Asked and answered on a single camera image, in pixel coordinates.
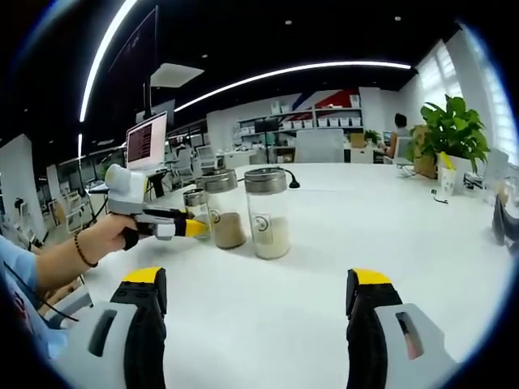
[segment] ceiling lamp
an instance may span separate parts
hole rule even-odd
[[[293,71],[307,71],[310,69],[319,69],[321,67],[332,67],[332,66],[373,66],[373,67],[391,67],[395,69],[405,69],[409,70],[411,68],[410,65],[405,65],[401,63],[393,63],[393,62],[381,62],[381,61],[342,61],[342,62],[321,62],[321,63],[312,63],[310,65],[302,65],[302,66],[294,66],[288,67],[286,69],[281,69],[280,71],[271,71],[269,73],[264,73],[262,75],[256,75],[254,77],[250,77],[249,79],[244,79],[242,81],[238,81],[237,83],[232,83],[231,85],[227,85],[226,87],[219,88],[216,91],[212,91],[203,96],[197,97],[196,99],[189,101],[188,103],[179,106],[174,110],[174,112],[178,112],[183,110],[184,108],[193,105],[194,103],[198,103],[208,97],[214,96],[217,93],[227,91],[228,89],[239,87],[245,83],[251,83],[252,81],[257,81],[258,79],[266,79],[267,77],[272,77],[274,75],[283,75],[284,73],[292,73]]]
[[[131,8],[137,3],[138,0],[126,0],[118,13],[115,15],[114,20],[108,26],[108,30],[105,32],[105,36],[97,49],[96,57],[94,57],[94,62],[92,63],[92,67],[90,68],[90,73],[88,73],[87,85],[84,88],[83,94],[83,103],[81,103],[81,113],[79,114],[79,121],[84,122],[84,118],[87,115],[88,101],[90,100],[90,94],[92,93],[92,88],[94,86],[94,81],[96,80],[97,72],[99,71],[99,66],[105,56],[106,50],[112,39],[114,38],[115,33],[119,29],[124,18],[127,17]]]

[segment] spice jar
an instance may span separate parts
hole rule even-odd
[[[236,172],[221,169],[202,176],[208,193],[208,207],[214,242],[221,249],[232,249],[245,243],[242,218],[238,211]]]
[[[245,190],[256,255],[263,259],[282,257],[290,250],[285,171],[279,168],[248,171]]]
[[[193,220],[201,221],[207,225],[211,224],[209,219],[208,200],[205,190],[195,188],[184,192],[184,206],[186,211],[193,215]],[[206,233],[197,235],[197,239],[209,239],[211,231],[208,229]]]

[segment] person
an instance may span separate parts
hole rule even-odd
[[[401,113],[395,115],[395,126],[397,129],[391,133],[391,142],[389,147],[382,143],[384,154],[389,158],[394,158],[395,151],[397,149],[397,139],[399,136],[410,136],[409,130],[407,130],[407,118]]]
[[[0,236],[0,281],[11,295],[16,318],[43,358],[54,359],[66,346],[66,330],[48,327],[36,311],[36,294],[68,285],[108,253],[121,250],[126,227],[137,230],[133,219],[107,215],[74,239],[38,255]]]

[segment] silver metal lid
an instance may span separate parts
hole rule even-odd
[[[286,190],[285,171],[279,168],[249,170],[244,177],[247,193],[273,195]]]
[[[184,192],[184,205],[186,207],[196,207],[207,202],[207,195],[205,190],[195,188]]]
[[[233,169],[220,169],[202,176],[202,184],[208,193],[223,193],[238,187]]]

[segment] green leaves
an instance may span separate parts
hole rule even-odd
[[[469,159],[473,170],[476,171],[476,160],[486,162],[485,153],[490,151],[487,139],[481,132],[485,126],[481,123],[477,111],[467,110],[462,97],[445,95],[445,101],[445,110],[429,102],[420,110],[430,129],[423,137],[422,143],[421,139],[417,139],[420,152],[433,158],[436,154],[445,152],[450,156]]]
[[[463,118],[466,111],[465,100],[461,97],[454,97],[447,101],[447,105],[452,108],[456,116]]]
[[[458,131],[464,130],[469,125],[469,123],[467,123],[465,120],[460,119],[460,118],[453,118],[453,122]]]

